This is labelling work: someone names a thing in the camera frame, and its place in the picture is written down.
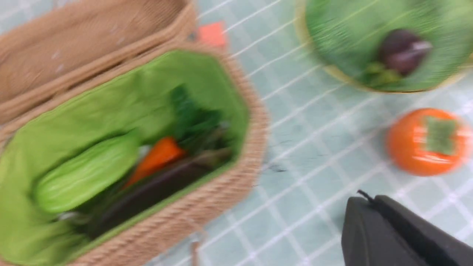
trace checkered mat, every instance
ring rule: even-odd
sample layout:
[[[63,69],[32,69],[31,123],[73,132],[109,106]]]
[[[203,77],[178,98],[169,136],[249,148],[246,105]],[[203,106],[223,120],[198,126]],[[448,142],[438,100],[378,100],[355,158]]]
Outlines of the checkered mat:
[[[246,201],[206,226],[201,266],[344,266],[345,205],[359,188],[392,196],[473,245],[473,162],[444,177],[412,177],[384,149],[385,129],[416,108],[442,108],[473,126],[473,72],[426,93],[367,93],[332,78],[310,56],[296,34],[294,0],[197,3],[200,23],[225,22],[231,52],[272,116],[260,182]],[[0,28],[51,7],[51,0],[0,0]],[[147,266],[190,266],[196,237]]]

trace woven rope edge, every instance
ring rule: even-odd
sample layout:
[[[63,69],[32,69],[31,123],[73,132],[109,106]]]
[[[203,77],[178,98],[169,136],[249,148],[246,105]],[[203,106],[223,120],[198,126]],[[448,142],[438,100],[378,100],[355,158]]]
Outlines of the woven rope edge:
[[[261,169],[267,142],[269,118],[262,102],[253,90],[252,85],[245,78],[244,73],[240,70],[238,63],[221,51],[207,47],[203,44],[180,42],[170,42],[165,44],[162,47],[152,50],[135,60],[129,61],[119,68],[96,77],[95,79],[84,83],[77,88],[74,88],[66,94],[61,95],[58,98],[55,98],[54,100],[30,111],[18,120],[8,124],[5,128],[2,128],[0,130],[0,136],[9,136],[10,134],[14,133],[15,130],[24,126],[28,121],[38,117],[40,114],[50,111],[58,105],[89,89],[103,84],[116,76],[124,74],[140,65],[148,63],[157,56],[175,49],[183,49],[211,55],[219,60],[219,62],[229,74],[231,80],[235,84],[240,95],[243,97],[250,111],[249,130],[247,133],[246,142],[243,146],[242,155],[231,170],[203,185],[179,201],[171,204],[162,211],[139,222],[134,227],[122,232],[117,237],[104,243],[100,247],[97,247],[86,255],[80,257],[71,264],[73,266],[121,265],[121,261],[124,261],[123,256],[117,256],[118,258],[121,258],[120,260],[113,260],[110,262],[106,262],[106,260],[110,260],[111,257],[114,256],[113,254],[119,254],[124,250],[128,250],[130,247],[140,246],[140,243],[142,243],[143,239],[149,235],[150,231],[159,232],[162,228],[172,228],[173,226],[176,226],[179,221],[182,221],[182,219],[179,219],[178,217],[185,219],[186,216],[192,216],[195,212],[195,209],[199,209],[197,206],[200,206],[200,208],[208,208],[208,206],[211,206],[209,205],[210,202],[212,202],[215,198],[221,198],[223,196],[235,198],[230,204],[230,206],[232,206],[239,200],[243,199],[252,189],[252,184],[256,180]],[[212,218],[217,217],[225,209],[223,208],[221,211],[219,211],[218,204],[219,201],[216,201],[212,204],[217,206],[216,211],[200,222],[200,225],[203,226]],[[173,241],[170,241],[170,244],[165,244],[165,248],[161,247],[159,250],[155,249],[154,251],[162,252],[164,249],[170,248],[172,245],[178,243],[187,235],[188,234],[177,234],[178,237]]]

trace persimmon calyx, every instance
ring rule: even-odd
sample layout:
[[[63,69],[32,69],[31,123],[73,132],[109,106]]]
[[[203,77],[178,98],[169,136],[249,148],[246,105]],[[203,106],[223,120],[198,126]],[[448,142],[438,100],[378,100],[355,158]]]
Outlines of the persimmon calyx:
[[[455,154],[455,135],[457,121],[426,116],[426,151],[453,156]]]

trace toy persimmon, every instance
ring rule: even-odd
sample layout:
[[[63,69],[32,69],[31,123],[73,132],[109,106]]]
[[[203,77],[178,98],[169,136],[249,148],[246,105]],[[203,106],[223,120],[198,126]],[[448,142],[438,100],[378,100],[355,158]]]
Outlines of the toy persimmon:
[[[417,176],[435,176],[460,166],[469,155],[471,131],[446,111],[424,108],[408,113],[389,130],[393,161]]]

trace wicker basket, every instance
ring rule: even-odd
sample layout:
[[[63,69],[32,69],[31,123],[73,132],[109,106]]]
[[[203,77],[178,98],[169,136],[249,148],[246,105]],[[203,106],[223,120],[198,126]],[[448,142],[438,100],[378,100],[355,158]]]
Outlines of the wicker basket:
[[[264,155],[268,118],[230,56],[184,41],[195,29],[195,20],[188,0],[83,0],[0,39],[0,77],[7,83],[0,95],[0,120],[5,122],[0,129],[2,147],[17,129],[42,113],[175,49],[218,59],[250,111],[246,142],[232,169],[70,265],[143,265],[251,191]],[[89,42],[110,29],[119,30],[120,35]],[[61,71],[54,55],[64,64]],[[7,265],[0,258],[0,266]]]

